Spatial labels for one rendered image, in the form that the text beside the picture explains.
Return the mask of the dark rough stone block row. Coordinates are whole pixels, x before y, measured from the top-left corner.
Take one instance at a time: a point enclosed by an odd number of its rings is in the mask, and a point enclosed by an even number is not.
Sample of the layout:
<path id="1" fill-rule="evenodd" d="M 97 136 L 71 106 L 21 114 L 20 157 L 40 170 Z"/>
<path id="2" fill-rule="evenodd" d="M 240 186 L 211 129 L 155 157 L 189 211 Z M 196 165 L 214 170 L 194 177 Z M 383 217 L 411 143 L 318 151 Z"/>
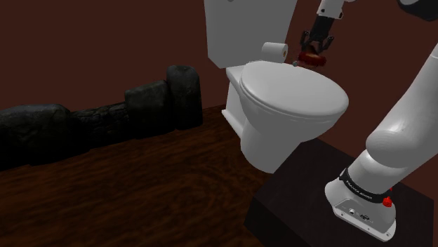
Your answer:
<path id="1" fill-rule="evenodd" d="M 164 80 L 128 89 L 124 101 L 72 112 L 60 104 L 0 110 L 0 171 L 38 166 L 127 140 L 202 125 L 195 68 L 172 65 Z"/>

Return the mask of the red oblong object grey tip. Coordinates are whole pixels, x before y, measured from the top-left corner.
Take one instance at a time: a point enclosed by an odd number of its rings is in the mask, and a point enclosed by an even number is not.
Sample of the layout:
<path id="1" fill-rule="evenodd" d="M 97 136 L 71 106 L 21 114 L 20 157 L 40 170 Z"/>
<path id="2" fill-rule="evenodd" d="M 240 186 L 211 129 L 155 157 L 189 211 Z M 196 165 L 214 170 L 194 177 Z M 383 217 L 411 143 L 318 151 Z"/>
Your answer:
<path id="1" fill-rule="evenodd" d="M 313 52 L 302 51 L 294 63 L 299 66 L 321 67 L 326 64 L 326 58 Z"/>

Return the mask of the white toilet paper roll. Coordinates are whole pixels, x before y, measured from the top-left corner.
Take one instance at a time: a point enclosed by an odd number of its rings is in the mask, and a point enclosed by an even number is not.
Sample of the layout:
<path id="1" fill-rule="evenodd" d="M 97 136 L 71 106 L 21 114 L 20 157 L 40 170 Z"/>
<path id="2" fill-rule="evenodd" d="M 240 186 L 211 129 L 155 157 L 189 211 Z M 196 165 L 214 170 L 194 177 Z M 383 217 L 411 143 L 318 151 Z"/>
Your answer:
<path id="1" fill-rule="evenodd" d="M 284 63 L 287 55 L 287 44 L 265 42 L 261 50 L 261 59 L 268 62 Z"/>

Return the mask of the dark robot stand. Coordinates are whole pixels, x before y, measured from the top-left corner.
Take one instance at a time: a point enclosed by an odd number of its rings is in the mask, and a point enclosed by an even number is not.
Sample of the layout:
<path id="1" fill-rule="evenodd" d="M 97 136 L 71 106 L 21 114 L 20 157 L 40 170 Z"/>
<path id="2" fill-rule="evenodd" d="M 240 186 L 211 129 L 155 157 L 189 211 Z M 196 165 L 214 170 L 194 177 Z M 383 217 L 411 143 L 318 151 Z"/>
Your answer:
<path id="1" fill-rule="evenodd" d="M 399 182 L 394 237 L 382 242 L 336 217 L 324 187 L 353 158 L 313 139 L 255 193 L 244 224 L 264 247 L 433 247 L 434 201 Z"/>

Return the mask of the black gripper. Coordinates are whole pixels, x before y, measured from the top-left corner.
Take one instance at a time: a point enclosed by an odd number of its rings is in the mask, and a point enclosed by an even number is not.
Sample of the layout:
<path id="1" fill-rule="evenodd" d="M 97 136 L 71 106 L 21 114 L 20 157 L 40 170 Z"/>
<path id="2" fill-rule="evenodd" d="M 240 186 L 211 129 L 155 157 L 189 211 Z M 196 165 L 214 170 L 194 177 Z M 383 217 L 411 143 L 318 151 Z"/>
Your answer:
<path id="1" fill-rule="evenodd" d="M 318 42 L 317 52 L 322 53 L 326 51 L 334 40 L 334 37 L 329 35 L 334 20 L 334 18 L 318 15 L 310 33 L 307 30 L 303 31 L 300 38 L 300 47 L 306 49 L 311 41 L 316 41 Z"/>

